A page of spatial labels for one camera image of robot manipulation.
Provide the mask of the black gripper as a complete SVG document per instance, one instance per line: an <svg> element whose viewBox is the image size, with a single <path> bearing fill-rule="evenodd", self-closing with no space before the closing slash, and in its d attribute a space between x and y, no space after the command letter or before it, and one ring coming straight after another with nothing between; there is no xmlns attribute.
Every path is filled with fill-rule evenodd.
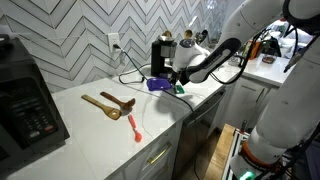
<svg viewBox="0 0 320 180"><path fill-rule="evenodd" d="M180 71L180 72L172 72L172 76L169 80L169 82L172 85L175 85L177 82L180 82L182 85L185 85L187 83L187 77L184 71Z"/></svg>

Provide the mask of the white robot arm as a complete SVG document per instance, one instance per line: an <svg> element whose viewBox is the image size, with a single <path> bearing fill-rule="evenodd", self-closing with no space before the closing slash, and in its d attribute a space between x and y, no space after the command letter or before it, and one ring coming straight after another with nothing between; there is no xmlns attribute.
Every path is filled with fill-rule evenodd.
<svg viewBox="0 0 320 180"><path fill-rule="evenodd" d="M315 131L320 121L320 0L245 0L227 19L213 51L181 40L173 71L181 83L202 83L267 25L284 18L314 38L296 54L285 81L261 111L249 138L231 158L239 178L276 180L281 156Z"/></svg>

